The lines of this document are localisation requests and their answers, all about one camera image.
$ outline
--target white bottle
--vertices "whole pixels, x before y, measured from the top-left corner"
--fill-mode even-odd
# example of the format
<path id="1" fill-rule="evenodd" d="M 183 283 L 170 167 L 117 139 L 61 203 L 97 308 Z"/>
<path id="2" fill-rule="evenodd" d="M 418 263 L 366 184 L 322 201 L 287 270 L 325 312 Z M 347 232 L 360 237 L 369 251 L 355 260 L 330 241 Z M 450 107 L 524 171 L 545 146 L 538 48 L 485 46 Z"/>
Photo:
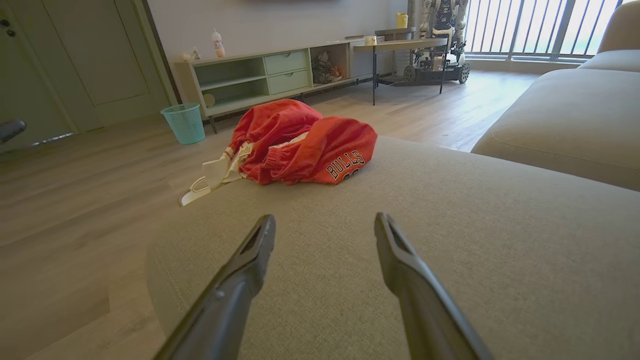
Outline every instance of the white bottle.
<path id="1" fill-rule="evenodd" d="M 211 40 L 213 40 L 213 47 L 216 48 L 216 55 L 218 55 L 219 58 L 222 58 L 225 55 L 225 48 L 222 46 L 222 37 L 216 31 L 216 28 L 213 28 L 213 31 L 214 33 L 211 34 Z"/>

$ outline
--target small table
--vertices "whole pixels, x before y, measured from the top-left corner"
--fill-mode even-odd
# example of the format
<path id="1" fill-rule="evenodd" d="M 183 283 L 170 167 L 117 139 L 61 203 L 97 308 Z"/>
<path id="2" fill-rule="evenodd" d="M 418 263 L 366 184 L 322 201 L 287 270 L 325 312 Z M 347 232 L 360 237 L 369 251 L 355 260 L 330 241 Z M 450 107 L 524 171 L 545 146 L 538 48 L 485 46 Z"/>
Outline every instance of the small table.
<path id="1" fill-rule="evenodd" d="M 412 50 L 412 49 L 424 49 L 427 47 L 440 47 L 447 46 L 448 39 L 446 38 L 426 38 L 419 40 L 395 40 L 384 41 L 377 45 L 356 45 L 353 47 L 353 51 L 356 53 L 364 53 L 371 51 L 373 54 L 373 105 L 376 105 L 376 88 L 378 87 L 378 55 L 377 53 L 384 53 L 387 51 L 395 50 Z M 447 51 L 444 51 L 444 58 L 442 59 L 442 80 L 440 82 L 440 93 L 442 94 L 442 85 L 444 85 L 444 72 L 447 67 Z"/>

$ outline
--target sofa seam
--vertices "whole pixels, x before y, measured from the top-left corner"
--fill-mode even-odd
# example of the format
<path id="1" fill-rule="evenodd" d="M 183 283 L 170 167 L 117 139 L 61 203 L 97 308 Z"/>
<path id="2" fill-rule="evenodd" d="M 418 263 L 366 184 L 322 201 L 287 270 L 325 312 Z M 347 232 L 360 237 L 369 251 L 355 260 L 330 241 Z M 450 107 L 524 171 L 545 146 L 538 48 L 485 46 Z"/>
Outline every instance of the sofa seam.
<path id="1" fill-rule="evenodd" d="M 503 145 L 503 146 L 506 146 L 506 147 L 512 147 L 512 148 L 520 150 L 520 151 L 534 152 L 536 154 L 547 155 L 547 156 L 551 156 L 551 157 L 554 157 L 554 158 L 565 158 L 567 160 L 582 160 L 582 161 L 587 161 L 587 162 L 594 163 L 594 164 L 607 165 L 607 166 L 610 166 L 610 167 L 622 168 L 622 169 L 625 169 L 625 170 L 633 171 L 636 174 L 640 174 L 640 169 L 624 167 L 624 166 L 615 165 L 615 164 L 609 164 L 609 163 L 602 163 L 602 162 L 599 162 L 599 161 L 589 160 L 589 159 L 584 159 L 584 158 L 577 158 L 575 156 L 569 156 L 569 155 L 565 155 L 565 154 L 561 154 L 561 153 L 553 153 L 553 152 L 547 152 L 547 151 L 543 151 L 543 150 L 539 150 L 539 149 L 528 149 L 526 147 L 511 145 L 509 143 L 504 143 L 504 142 L 496 139 L 493 136 L 493 134 L 489 134 L 489 138 L 491 140 L 493 140 L 494 142 L 500 144 L 500 145 Z"/>
<path id="2" fill-rule="evenodd" d="M 175 280 L 173 280 L 173 277 L 169 273 L 169 270 L 167 269 L 166 264 L 164 263 L 162 258 L 158 256 L 157 249 L 156 249 L 156 253 L 154 254 L 154 260 L 156 261 L 156 264 L 159 265 L 158 267 L 160 268 L 160 274 L 162 275 L 164 282 L 169 286 L 169 292 L 173 297 L 173 301 L 175 301 L 176 305 L 178 305 L 178 309 L 181 312 L 184 312 L 187 309 L 187 302 L 184 300 L 184 297 L 182 297 L 182 294 L 180 293 L 180 290 L 178 289 L 178 286 L 176 285 Z M 180 301 L 182 303 L 180 303 L 180 301 L 178 301 L 178 298 L 175 297 L 175 294 L 173 293 L 174 291 L 177 293 L 178 298 L 180 298 Z"/>

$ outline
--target yellow cup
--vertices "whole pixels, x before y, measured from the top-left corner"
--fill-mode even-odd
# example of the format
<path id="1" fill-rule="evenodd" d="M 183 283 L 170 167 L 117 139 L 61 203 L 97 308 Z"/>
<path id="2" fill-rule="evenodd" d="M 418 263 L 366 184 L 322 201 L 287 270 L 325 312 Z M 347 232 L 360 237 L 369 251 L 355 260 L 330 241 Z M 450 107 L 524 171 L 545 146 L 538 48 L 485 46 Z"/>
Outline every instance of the yellow cup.
<path id="1" fill-rule="evenodd" d="M 398 29 L 406 29 L 409 27 L 409 15 L 405 13 L 396 14 L 396 27 Z"/>

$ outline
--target gray fabric upholstery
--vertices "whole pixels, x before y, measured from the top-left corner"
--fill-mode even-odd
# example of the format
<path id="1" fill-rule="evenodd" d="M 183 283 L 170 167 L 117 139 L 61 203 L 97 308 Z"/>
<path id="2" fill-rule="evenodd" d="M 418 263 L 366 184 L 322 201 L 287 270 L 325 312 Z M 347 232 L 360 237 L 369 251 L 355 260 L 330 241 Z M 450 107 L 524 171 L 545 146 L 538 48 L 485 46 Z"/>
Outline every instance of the gray fabric upholstery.
<path id="1" fill-rule="evenodd" d="M 497 359 L 640 357 L 640 193 L 381 136 L 337 186 L 248 180 L 163 222 L 148 252 L 170 332 L 259 216 L 277 221 L 242 359 L 404 359 L 373 232 L 391 214 Z"/>
<path id="2" fill-rule="evenodd" d="M 640 73 L 538 78 L 472 152 L 640 190 Z"/>
<path id="3" fill-rule="evenodd" d="M 578 69 L 640 72 L 640 50 L 606 51 L 592 57 L 586 63 L 578 66 Z"/>
<path id="4" fill-rule="evenodd" d="M 598 52 L 640 49 L 639 26 L 640 1 L 622 4 L 609 20 Z"/>

